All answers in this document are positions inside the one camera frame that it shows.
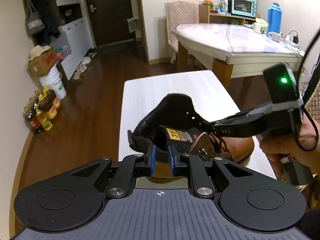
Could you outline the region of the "person's right hand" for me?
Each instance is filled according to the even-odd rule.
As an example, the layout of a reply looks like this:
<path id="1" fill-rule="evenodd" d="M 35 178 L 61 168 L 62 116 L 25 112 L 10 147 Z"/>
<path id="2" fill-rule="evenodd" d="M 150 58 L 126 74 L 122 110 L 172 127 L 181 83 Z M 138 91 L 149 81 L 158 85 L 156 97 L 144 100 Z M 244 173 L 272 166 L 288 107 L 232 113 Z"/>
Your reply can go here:
<path id="1" fill-rule="evenodd" d="M 315 130 L 306 116 L 303 116 L 298 140 L 304 147 L 311 147 L 316 141 Z M 260 148 L 266 154 L 278 178 L 284 173 L 280 154 L 292 154 L 301 164 L 310 168 L 313 174 L 319 174 L 319 146 L 310 152 L 306 152 L 298 147 L 292 135 L 285 135 L 262 139 Z"/>

